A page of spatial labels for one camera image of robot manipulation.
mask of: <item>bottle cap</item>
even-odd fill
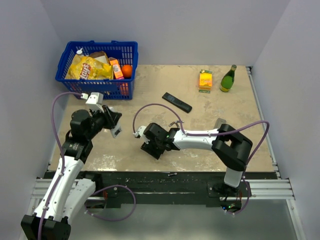
[[[76,54],[82,55],[83,54],[82,48],[80,48],[78,51],[76,51]]]

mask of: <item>blue basket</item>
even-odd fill
[[[108,58],[113,57],[117,59],[121,67],[127,64],[131,65],[131,79],[65,79],[77,50],[81,48],[85,56],[88,56],[94,52],[104,51]],[[65,50],[60,58],[55,80],[63,83],[71,92],[87,94],[90,94],[91,92],[99,92],[103,94],[103,99],[130,100],[133,98],[137,65],[138,43],[135,41],[70,41],[66,45]]]

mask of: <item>wooden table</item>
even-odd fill
[[[213,87],[210,94],[198,92],[199,71],[213,72]],[[260,120],[255,97],[245,66],[238,66],[235,82],[230,92],[220,91],[222,77],[230,66],[215,65],[139,65],[136,70],[133,100],[105,100],[104,104],[122,113],[120,119],[123,132],[112,138],[109,130],[101,131],[93,140],[93,149],[85,163],[85,171],[215,171],[224,172],[225,165],[214,152],[185,149],[165,151],[159,160],[140,149],[142,139],[133,136],[132,120],[139,108],[150,103],[161,103],[173,108],[182,118],[186,130],[211,130],[217,118],[222,118],[234,128],[240,128]],[[192,111],[185,113],[162,99],[169,92],[191,105]],[[79,109],[87,109],[84,100],[70,96],[59,131],[64,141],[70,129],[71,115]],[[139,126],[151,122],[169,129],[168,125],[177,120],[167,109],[151,106],[144,109],[136,119]],[[255,146],[263,135],[261,125],[242,133],[253,141]],[[56,170],[59,150],[55,147],[49,170]],[[273,172],[272,160],[267,142],[264,141],[248,165],[248,172]]]

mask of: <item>yellow and green package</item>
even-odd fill
[[[113,67],[89,56],[83,56],[80,61],[73,61],[65,79],[102,80],[113,79]]]

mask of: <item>cable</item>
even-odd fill
[[[170,110],[179,120],[179,123],[180,123],[180,129],[181,131],[187,135],[187,136],[196,136],[196,137],[207,137],[208,134],[195,134],[195,133],[186,133],[186,131],[184,130],[184,127],[183,127],[183,121],[181,120],[180,116],[173,110],[171,109],[170,107],[166,106],[166,105],[163,105],[161,103],[150,103],[150,104],[147,104],[143,107],[141,107],[134,115],[133,117],[133,121],[132,121],[132,128],[133,128],[133,133],[135,134],[136,133],[136,128],[135,128],[135,122],[136,122],[136,118],[137,118],[137,115],[140,113],[140,111],[146,107],[149,107],[149,106],[161,106],[161,107],[164,107],[168,110]],[[266,124],[266,128],[264,130],[264,134],[262,135],[262,138],[261,140],[259,141],[259,143],[257,144],[257,146],[255,147],[255,149],[252,151],[252,153],[250,154],[247,162],[246,162],[246,166],[248,165],[248,163],[250,162],[250,160],[252,159],[252,157],[255,155],[255,153],[257,152],[257,150],[259,149],[259,147],[261,146],[261,144],[263,143],[263,141],[265,140],[267,134],[268,134],[268,131],[269,131],[269,128],[270,128],[270,123],[268,121],[265,121],[265,120],[260,120],[260,121],[256,121],[256,122],[253,122],[251,124],[248,124],[246,126],[243,126],[239,129],[236,129],[236,130],[233,130],[233,131],[227,131],[227,132],[220,132],[220,133],[211,133],[210,136],[212,137],[215,137],[215,136],[224,136],[224,135],[229,135],[229,134],[235,134],[235,133],[239,133],[245,129],[248,129],[248,128],[251,128],[257,124]],[[245,180],[245,172],[246,172],[246,169],[243,171],[243,174],[242,174],[242,181],[245,183],[246,185],[246,188],[248,189],[248,197],[243,205],[243,207],[238,210],[237,212],[235,212],[234,214],[239,214],[241,213],[245,208],[246,206],[248,205],[249,203],[249,196],[251,194],[251,189],[250,189],[250,185],[246,182]]]
[[[102,189],[94,192],[94,193],[92,194],[92,196],[93,196],[93,195],[97,195],[98,193],[100,193],[100,192],[102,192],[102,191],[105,191],[105,190],[107,190],[107,189],[112,189],[112,188],[123,188],[123,189],[128,190],[128,191],[131,193],[132,198],[133,198],[133,207],[132,207],[131,211],[130,211],[126,216],[120,217],[120,218],[108,218],[108,217],[96,215],[96,214],[93,214],[92,212],[90,212],[90,211],[87,209],[87,206],[84,205],[84,206],[85,206],[85,209],[86,209],[86,212],[87,212],[88,214],[90,214],[91,216],[95,217],[95,218],[98,218],[98,219],[101,219],[101,220],[105,220],[105,221],[109,221],[109,222],[119,222],[119,221],[125,220],[125,219],[127,219],[128,217],[130,217],[130,216],[134,213],[134,211],[135,211],[135,209],[136,209],[136,207],[137,207],[136,197],[135,197],[134,193],[132,192],[132,190],[131,190],[130,188],[128,188],[128,187],[126,187],[126,186],[123,186],[123,185],[107,186],[107,187],[105,187],[105,188],[102,188]]]
[[[67,91],[67,92],[60,93],[52,101],[50,118],[51,118],[53,134],[54,134],[56,143],[58,144],[58,147],[59,147],[59,150],[60,150],[60,155],[61,155],[61,158],[62,158],[62,166],[61,166],[61,171],[60,171],[61,174],[55,180],[55,182],[54,182],[54,184],[53,184],[53,186],[51,188],[51,191],[49,192],[48,197],[47,197],[47,199],[45,201],[45,204],[44,204],[45,208],[42,211],[42,215],[41,215],[40,223],[39,223],[39,228],[38,228],[38,237],[37,237],[38,240],[41,240],[41,237],[42,237],[42,225],[44,223],[44,219],[45,219],[46,211],[48,209],[48,205],[50,203],[50,199],[51,199],[52,194],[54,193],[54,191],[55,191],[55,189],[56,189],[61,177],[63,176],[64,170],[65,170],[65,155],[64,155],[64,152],[63,152],[63,149],[62,149],[62,146],[61,146],[61,142],[60,142],[59,137],[58,137],[58,132],[57,132],[57,129],[56,129],[55,118],[54,118],[54,109],[55,109],[56,101],[61,96],[69,95],[69,94],[73,94],[75,96],[81,96],[82,95],[81,93]]]

